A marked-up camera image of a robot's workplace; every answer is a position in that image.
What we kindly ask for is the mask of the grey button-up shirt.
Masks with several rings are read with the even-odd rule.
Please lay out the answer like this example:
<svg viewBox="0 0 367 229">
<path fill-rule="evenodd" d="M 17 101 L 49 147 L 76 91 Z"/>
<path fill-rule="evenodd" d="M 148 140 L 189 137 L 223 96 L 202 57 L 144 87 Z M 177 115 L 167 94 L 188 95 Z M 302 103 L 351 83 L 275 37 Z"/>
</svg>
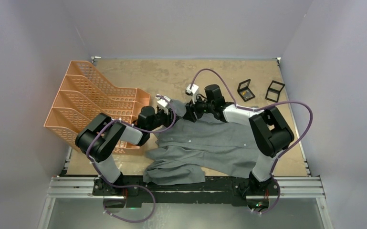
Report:
<svg viewBox="0 0 367 229">
<path fill-rule="evenodd" d="M 212 114 L 196 122 L 179 119 L 155 136 L 157 148 L 146 152 L 153 163 L 144 170 L 143 181 L 157 185 L 204 182 L 203 167 L 248 178 L 260 154 L 250 127 L 219 121 Z"/>
</svg>

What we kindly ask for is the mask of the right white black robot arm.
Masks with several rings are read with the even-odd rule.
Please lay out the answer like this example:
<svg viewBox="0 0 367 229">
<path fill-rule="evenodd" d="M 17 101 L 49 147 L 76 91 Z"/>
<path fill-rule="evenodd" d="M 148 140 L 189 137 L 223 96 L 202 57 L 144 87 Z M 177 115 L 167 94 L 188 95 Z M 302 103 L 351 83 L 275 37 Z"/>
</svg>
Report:
<svg viewBox="0 0 367 229">
<path fill-rule="evenodd" d="M 191 96 L 191 101 L 185 105 L 183 118 L 195 122 L 204 114 L 212 114 L 216 120 L 250 127 L 260 153 L 249 173 L 248 187 L 254 194 L 262 193 L 272 181 L 278 155 L 294 141 L 293 131 L 275 106 L 267 109 L 240 108 L 225 101 L 216 84 L 206 86 L 205 92 L 205 96 L 200 95 L 199 87 L 194 84 L 186 87 L 185 93 Z"/>
</svg>

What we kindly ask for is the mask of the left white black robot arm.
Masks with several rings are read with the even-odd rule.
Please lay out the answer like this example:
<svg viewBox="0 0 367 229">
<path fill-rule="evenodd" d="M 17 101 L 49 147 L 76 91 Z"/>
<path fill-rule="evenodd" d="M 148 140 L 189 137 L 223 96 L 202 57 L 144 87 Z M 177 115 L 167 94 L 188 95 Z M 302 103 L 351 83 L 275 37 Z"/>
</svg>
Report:
<svg viewBox="0 0 367 229">
<path fill-rule="evenodd" d="M 105 182 L 105 190 L 111 195 L 118 195 L 125 185 L 123 173 L 112 158 L 112 153 L 120 141 L 134 146 L 142 146 L 147 142 L 151 133 L 164 126 L 166 131 L 178 120 L 176 112 L 167 108 L 154 109 L 145 106 L 141 109 L 137 120 L 128 124 L 121 119 L 98 114 L 75 138 L 75 145 L 86 155 L 87 159 L 98 172 L 99 178 Z"/>
</svg>

